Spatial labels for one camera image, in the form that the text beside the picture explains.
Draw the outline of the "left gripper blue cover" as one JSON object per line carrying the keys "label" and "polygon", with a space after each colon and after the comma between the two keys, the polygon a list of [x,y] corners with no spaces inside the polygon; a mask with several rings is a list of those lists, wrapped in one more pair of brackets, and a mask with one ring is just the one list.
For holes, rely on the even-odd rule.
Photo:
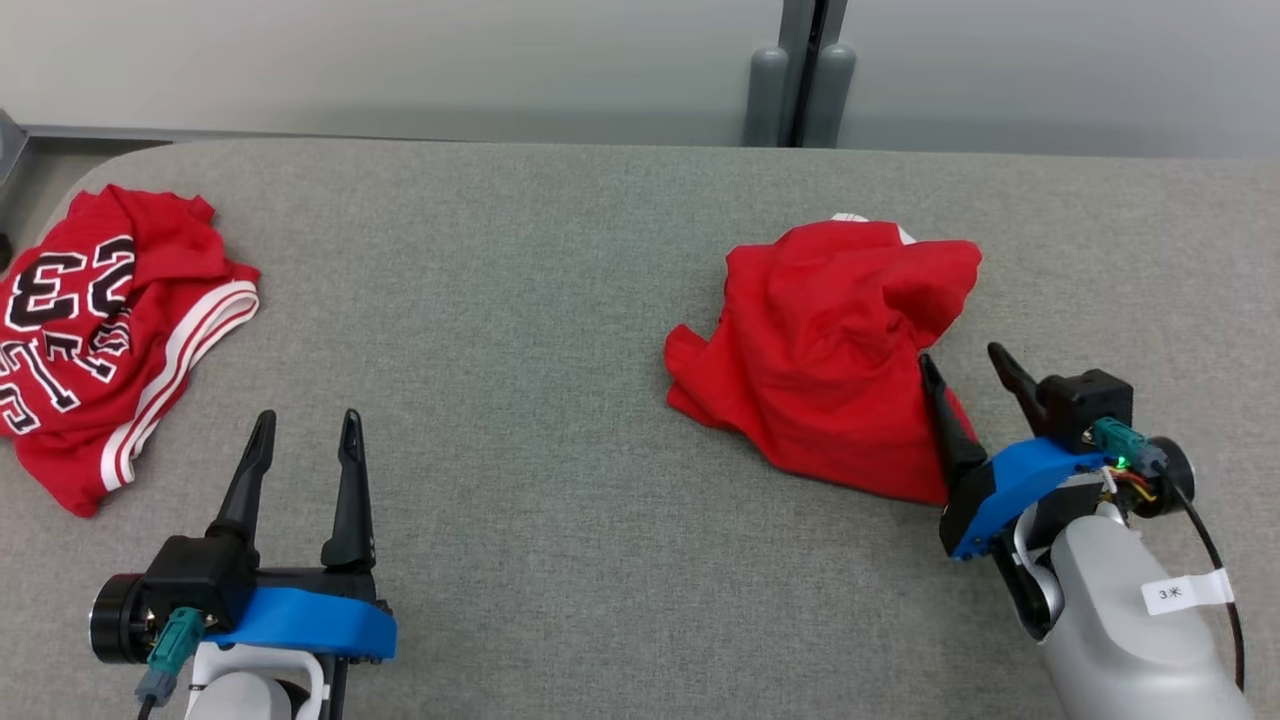
{"label": "left gripper blue cover", "polygon": [[[262,480],[271,468],[276,413],[257,415],[209,537],[255,547]],[[257,574],[244,616],[229,632],[210,632],[206,642],[298,650],[311,655],[380,664],[397,656],[398,624],[378,593],[372,503],[364,424],[346,410],[338,447],[339,491],[321,568],[271,568]]]}

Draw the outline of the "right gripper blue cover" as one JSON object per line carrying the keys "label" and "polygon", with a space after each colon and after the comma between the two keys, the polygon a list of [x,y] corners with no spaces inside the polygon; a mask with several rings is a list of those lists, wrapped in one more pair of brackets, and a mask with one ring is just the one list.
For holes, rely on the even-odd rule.
{"label": "right gripper blue cover", "polygon": [[1034,437],[993,456],[978,441],[966,414],[929,354],[919,356],[925,414],[943,483],[948,492],[940,519],[940,539],[954,561],[989,552],[989,542],[1033,503],[1069,477],[1098,471],[1100,451],[1074,454],[1047,437],[1046,409],[1038,382],[1005,348],[988,343],[987,354],[1001,386],[1014,396]]}

